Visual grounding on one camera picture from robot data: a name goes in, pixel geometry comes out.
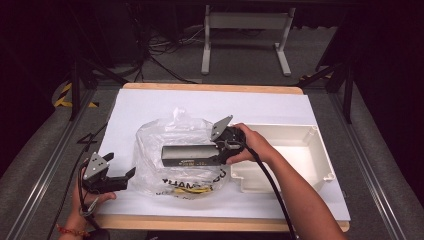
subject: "human hand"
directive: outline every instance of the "human hand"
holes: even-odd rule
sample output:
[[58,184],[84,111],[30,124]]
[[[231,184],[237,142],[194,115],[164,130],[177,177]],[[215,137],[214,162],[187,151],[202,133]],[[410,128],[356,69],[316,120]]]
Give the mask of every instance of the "human hand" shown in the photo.
[[[236,124],[234,127],[244,132],[246,135],[247,145],[259,155],[259,158],[263,162],[270,163],[272,159],[276,158],[276,156],[281,156],[281,154],[258,132],[251,130],[243,123]],[[245,160],[255,160],[247,149],[244,149],[241,153],[228,158],[226,164],[234,164]]]

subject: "forearm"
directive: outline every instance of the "forearm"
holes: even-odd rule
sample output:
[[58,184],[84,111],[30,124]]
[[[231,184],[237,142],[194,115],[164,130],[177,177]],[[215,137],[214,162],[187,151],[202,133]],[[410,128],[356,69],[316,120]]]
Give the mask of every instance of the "forearm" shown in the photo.
[[[66,220],[66,224],[63,228],[68,230],[75,231],[85,231],[87,222],[78,212],[73,211],[68,219]],[[60,240],[74,240],[74,239],[83,239],[83,236],[75,236],[73,233],[64,233],[59,237]]]
[[325,202],[280,154],[268,162],[301,239],[345,239]]

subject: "black curtain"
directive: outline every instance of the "black curtain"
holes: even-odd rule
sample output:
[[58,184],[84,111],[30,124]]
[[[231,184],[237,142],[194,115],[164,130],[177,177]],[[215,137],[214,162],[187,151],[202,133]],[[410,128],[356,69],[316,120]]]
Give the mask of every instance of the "black curtain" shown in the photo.
[[52,95],[69,71],[46,1],[0,3],[0,176],[54,112]]
[[385,2],[375,37],[355,65],[355,82],[405,179],[424,205],[424,5]]

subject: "bracelet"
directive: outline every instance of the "bracelet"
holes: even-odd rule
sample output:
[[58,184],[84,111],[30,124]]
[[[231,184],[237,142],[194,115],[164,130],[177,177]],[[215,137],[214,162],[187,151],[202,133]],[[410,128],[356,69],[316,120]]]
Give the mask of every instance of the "bracelet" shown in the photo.
[[84,230],[82,231],[77,231],[75,229],[66,229],[64,227],[59,226],[59,224],[56,224],[57,230],[61,233],[61,234],[66,234],[66,233],[72,233],[74,234],[74,236],[83,236],[83,237],[89,237],[90,234]]

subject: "hand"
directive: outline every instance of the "hand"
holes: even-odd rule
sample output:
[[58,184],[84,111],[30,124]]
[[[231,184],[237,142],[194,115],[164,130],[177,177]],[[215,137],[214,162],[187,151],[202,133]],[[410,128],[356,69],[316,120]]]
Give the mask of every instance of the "hand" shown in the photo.
[[[91,204],[94,202],[94,200],[99,197],[96,203],[96,209],[99,208],[99,206],[106,202],[109,199],[116,199],[116,194],[113,192],[104,193],[104,194],[91,194],[87,193],[84,189],[82,189],[82,195],[85,196],[84,203],[85,204]],[[81,202],[79,198],[79,191],[78,191],[78,181],[75,181],[74,190],[72,191],[72,210],[71,213],[68,216],[68,219],[66,220],[66,224],[64,225],[65,229],[72,229],[76,231],[84,231],[86,227],[86,220],[83,216],[80,215],[80,207]],[[74,236],[73,234],[62,234],[59,237],[60,240],[68,240],[68,239],[83,239],[82,236]]]
[[[274,147],[272,147],[268,141],[258,132],[252,131],[243,123],[236,124],[234,127],[244,132],[246,135],[247,146],[253,149],[263,162],[270,163],[272,159],[275,159],[277,156],[281,156],[281,154]],[[247,149],[244,149],[238,155],[228,158],[226,163],[234,164],[245,160],[255,160]]]

